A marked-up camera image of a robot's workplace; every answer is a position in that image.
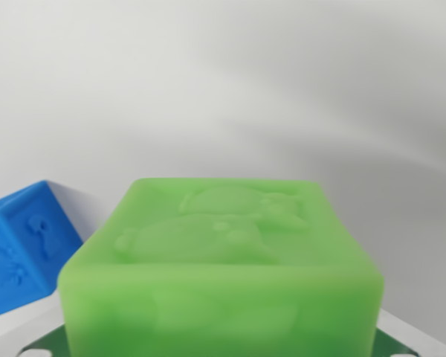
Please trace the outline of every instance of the blue soap block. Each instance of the blue soap block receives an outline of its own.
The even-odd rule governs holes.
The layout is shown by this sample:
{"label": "blue soap block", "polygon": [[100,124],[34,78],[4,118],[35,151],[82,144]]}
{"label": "blue soap block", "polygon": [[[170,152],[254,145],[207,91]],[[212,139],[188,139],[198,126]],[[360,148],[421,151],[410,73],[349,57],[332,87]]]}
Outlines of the blue soap block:
{"label": "blue soap block", "polygon": [[0,199],[0,314],[51,294],[81,244],[46,181]]}

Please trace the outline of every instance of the green soap block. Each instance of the green soap block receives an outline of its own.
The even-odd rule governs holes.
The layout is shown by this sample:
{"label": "green soap block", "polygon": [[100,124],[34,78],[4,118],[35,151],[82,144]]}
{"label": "green soap block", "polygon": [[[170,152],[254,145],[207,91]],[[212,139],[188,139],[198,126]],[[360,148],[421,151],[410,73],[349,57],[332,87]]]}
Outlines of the green soap block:
{"label": "green soap block", "polygon": [[146,178],[59,290],[73,357],[368,357],[383,278],[315,183]]}

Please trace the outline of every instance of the dark green tray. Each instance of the dark green tray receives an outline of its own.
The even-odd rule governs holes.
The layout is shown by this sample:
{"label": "dark green tray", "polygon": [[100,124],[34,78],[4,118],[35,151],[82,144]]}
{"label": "dark green tray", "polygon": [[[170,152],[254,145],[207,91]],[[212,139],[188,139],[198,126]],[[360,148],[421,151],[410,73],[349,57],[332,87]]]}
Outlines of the dark green tray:
{"label": "dark green tray", "polygon": [[[40,338],[38,341],[33,342],[29,346],[26,346],[26,348],[24,348],[23,350],[25,351],[34,349],[49,350],[51,351],[53,357],[71,357],[68,349],[68,344],[66,343],[66,334],[64,327],[55,329],[53,332],[50,332],[46,336]],[[417,352],[411,350],[409,347],[404,346],[401,342],[396,341],[393,337],[390,337],[385,332],[377,330],[372,357],[391,357],[397,354],[424,357],[420,356]]]}

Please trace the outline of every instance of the white wall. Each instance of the white wall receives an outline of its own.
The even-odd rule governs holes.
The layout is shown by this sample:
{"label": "white wall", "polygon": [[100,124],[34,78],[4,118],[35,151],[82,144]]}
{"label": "white wall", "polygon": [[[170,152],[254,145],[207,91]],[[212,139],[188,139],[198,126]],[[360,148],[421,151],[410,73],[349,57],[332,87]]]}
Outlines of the white wall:
{"label": "white wall", "polygon": [[1,0],[0,196],[89,235],[146,176],[320,182],[446,343],[446,1]]}

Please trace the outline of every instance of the green block top face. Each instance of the green block top face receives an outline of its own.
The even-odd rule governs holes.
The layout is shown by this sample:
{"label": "green block top face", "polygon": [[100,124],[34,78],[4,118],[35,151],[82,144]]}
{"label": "green block top face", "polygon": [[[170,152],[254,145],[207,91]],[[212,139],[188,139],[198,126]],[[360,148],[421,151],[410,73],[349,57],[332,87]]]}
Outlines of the green block top face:
{"label": "green block top face", "polygon": [[71,260],[80,264],[345,266],[376,272],[308,181],[145,178]]}

